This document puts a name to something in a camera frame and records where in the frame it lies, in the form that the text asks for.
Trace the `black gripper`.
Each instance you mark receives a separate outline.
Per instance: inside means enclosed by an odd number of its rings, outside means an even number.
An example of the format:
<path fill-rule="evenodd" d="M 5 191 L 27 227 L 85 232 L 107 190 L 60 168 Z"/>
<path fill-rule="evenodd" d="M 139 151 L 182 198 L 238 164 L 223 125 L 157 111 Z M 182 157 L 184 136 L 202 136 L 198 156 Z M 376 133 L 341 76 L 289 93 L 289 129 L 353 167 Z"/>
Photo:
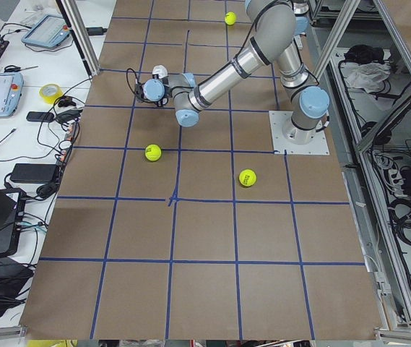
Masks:
<path fill-rule="evenodd" d="M 159 74 L 152 75 L 153 81 L 153 101 L 158 107 L 166 105 L 170 99 L 170 85 L 168 77 L 161 77 Z"/>

